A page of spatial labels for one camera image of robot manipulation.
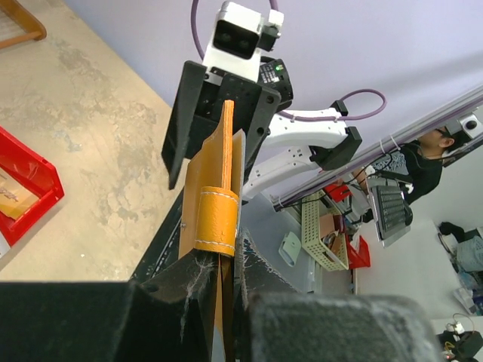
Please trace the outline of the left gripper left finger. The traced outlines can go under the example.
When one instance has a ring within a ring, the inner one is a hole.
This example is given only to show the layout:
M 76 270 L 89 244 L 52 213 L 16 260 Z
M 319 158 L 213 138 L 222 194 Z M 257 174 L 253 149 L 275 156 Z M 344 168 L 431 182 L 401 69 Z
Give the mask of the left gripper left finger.
M 3 361 L 208 361 L 215 254 L 194 250 L 154 278 L 4 282 Z

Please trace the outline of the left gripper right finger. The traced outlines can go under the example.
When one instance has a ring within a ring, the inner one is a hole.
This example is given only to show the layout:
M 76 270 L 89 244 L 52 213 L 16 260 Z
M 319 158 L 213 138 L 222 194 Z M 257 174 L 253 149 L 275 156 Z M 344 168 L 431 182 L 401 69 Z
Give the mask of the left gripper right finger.
M 241 361 L 441 361 L 431 323 L 399 296 L 302 293 L 260 255 L 247 229 L 236 243 Z

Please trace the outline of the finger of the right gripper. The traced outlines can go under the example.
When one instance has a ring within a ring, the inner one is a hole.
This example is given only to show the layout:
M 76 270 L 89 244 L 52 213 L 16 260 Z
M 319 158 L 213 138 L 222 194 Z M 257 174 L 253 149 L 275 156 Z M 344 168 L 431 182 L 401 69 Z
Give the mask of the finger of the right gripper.
M 189 143 L 189 132 L 205 81 L 206 68 L 187 60 L 183 64 L 168 129 L 162 146 L 162 160 L 168 171 L 168 188 L 174 189 Z

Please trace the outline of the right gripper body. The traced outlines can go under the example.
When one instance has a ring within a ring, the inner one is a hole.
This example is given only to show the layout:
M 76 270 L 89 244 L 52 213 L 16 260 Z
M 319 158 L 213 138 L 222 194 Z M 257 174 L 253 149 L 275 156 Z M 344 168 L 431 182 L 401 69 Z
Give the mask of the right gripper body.
M 226 100 L 235 103 L 232 131 L 236 133 L 243 130 L 246 136 L 244 181 L 247 181 L 262 142 L 269 134 L 269 124 L 277 112 L 281 94 L 275 89 L 244 80 L 237 75 L 225 76 L 219 85 L 206 81 L 202 85 L 192 122 L 193 155 L 214 132 Z

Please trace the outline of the orange leather card holder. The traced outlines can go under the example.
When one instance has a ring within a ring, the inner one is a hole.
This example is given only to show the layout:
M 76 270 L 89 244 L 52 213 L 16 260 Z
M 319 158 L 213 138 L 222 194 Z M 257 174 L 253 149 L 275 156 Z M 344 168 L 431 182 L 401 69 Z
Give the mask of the orange leather card holder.
M 195 249 L 214 257 L 214 326 L 226 361 L 235 360 L 232 334 L 235 240 L 245 171 L 245 133 L 233 131 L 235 102 L 223 102 L 220 122 L 188 163 L 183 190 L 179 257 Z

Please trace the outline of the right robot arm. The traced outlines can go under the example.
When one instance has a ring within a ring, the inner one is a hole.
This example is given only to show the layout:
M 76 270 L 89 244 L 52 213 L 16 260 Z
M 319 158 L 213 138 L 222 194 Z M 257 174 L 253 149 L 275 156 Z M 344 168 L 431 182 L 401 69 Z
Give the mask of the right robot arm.
M 342 100 L 315 112 L 286 112 L 293 91 L 282 60 L 264 58 L 252 81 L 219 68 L 186 61 L 162 147 L 168 186 L 174 188 L 181 164 L 193 159 L 234 103 L 230 126 L 245 139 L 241 173 L 245 201 L 308 170 L 334 170 L 349 162 L 361 145 L 356 127 L 345 123 Z

